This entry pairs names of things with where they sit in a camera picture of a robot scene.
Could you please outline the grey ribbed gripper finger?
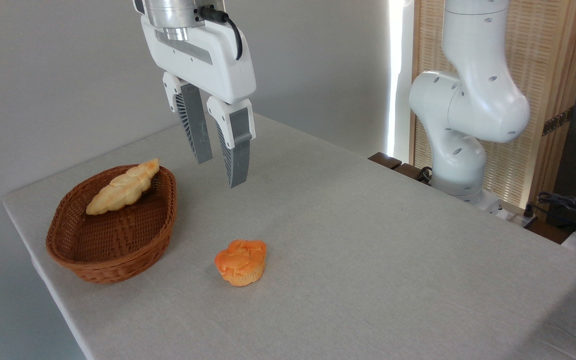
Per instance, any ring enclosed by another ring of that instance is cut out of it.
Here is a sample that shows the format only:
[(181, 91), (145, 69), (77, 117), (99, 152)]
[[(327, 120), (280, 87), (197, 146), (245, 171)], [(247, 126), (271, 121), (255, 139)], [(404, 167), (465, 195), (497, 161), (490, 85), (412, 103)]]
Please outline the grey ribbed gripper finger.
[(256, 139), (252, 103), (245, 99), (228, 104), (210, 96), (206, 105), (215, 119), (229, 187), (246, 182), (250, 164), (250, 142)]
[(170, 110), (178, 114), (196, 161), (203, 164), (212, 160), (200, 89), (169, 71), (163, 73), (162, 82)]

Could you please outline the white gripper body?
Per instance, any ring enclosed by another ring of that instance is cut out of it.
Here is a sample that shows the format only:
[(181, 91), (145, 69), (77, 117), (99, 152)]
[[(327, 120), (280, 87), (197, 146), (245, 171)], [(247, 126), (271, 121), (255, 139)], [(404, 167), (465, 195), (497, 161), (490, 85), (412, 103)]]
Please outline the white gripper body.
[(146, 15), (141, 16), (141, 25), (151, 57), (162, 70), (228, 104), (246, 100), (256, 91), (247, 39), (240, 35), (242, 55), (236, 59), (237, 40), (228, 23), (192, 27), (185, 41), (167, 39)]

